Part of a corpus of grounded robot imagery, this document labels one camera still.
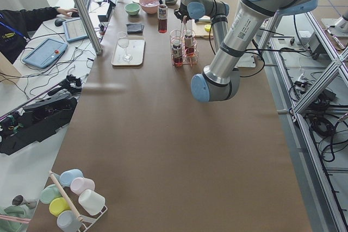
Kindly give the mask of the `person's hand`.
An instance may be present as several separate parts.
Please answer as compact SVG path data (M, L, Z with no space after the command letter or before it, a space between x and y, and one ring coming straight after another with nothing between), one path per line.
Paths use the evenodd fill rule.
M78 10L75 8L64 9L64 8L58 7L58 8L56 8L56 10L59 14L67 16L67 17L75 16L78 13Z

